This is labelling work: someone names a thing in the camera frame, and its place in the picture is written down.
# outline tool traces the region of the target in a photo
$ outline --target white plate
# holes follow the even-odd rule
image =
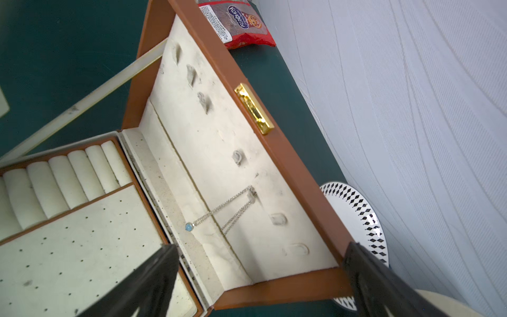
[[[389,267],[384,231],[366,199],[352,186],[341,182],[325,183],[320,189],[352,238]],[[335,298],[335,301],[342,307],[356,310],[353,297]]]

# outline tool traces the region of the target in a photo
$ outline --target snack bag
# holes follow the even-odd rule
[[[198,5],[228,49],[249,44],[276,46],[268,28],[248,1],[198,0]]]

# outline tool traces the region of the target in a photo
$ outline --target gold latch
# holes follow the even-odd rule
[[[269,120],[268,116],[266,116],[266,113],[261,108],[260,103],[246,84],[239,84],[234,91],[238,95],[239,100],[241,100],[241,103],[255,120],[257,127],[263,135],[268,134],[269,131],[275,128],[274,124],[271,120]]]

